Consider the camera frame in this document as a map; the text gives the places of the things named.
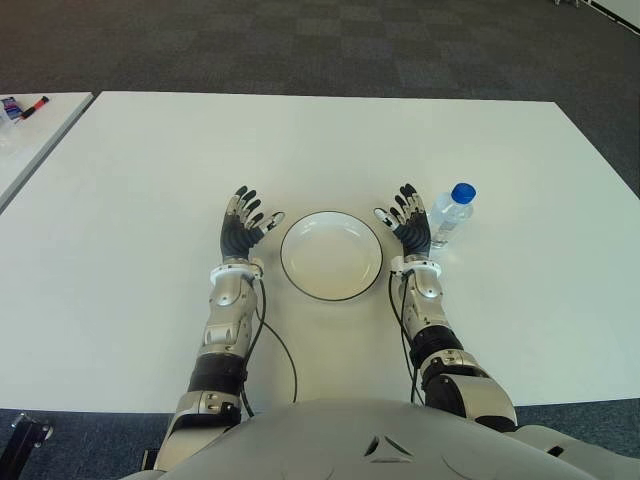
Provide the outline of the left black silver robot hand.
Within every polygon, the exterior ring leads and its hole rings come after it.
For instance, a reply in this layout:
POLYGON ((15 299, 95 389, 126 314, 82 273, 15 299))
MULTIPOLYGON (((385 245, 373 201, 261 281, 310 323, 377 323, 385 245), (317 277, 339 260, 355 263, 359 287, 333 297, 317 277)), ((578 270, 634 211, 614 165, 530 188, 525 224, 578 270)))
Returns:
POLYGON ((246 185, 238 188, 230 198, 220 233, 220 250, 225 262, 247 260, 251 249, 283 222, 284 212, 266 216, 258 212, 260 206, 257 191, 246 185))

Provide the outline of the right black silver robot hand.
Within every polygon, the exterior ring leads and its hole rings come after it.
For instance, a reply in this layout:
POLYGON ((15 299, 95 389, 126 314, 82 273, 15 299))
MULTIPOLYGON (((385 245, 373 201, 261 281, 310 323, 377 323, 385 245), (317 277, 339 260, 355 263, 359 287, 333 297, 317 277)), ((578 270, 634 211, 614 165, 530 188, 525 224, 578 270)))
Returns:
POLYGON ((375 208, 375 217, 400 241, 405 256, 429 256, 431 229, 423 201, 410 184, 399 188, 395 195, 396 206, 388 210, 375 208))

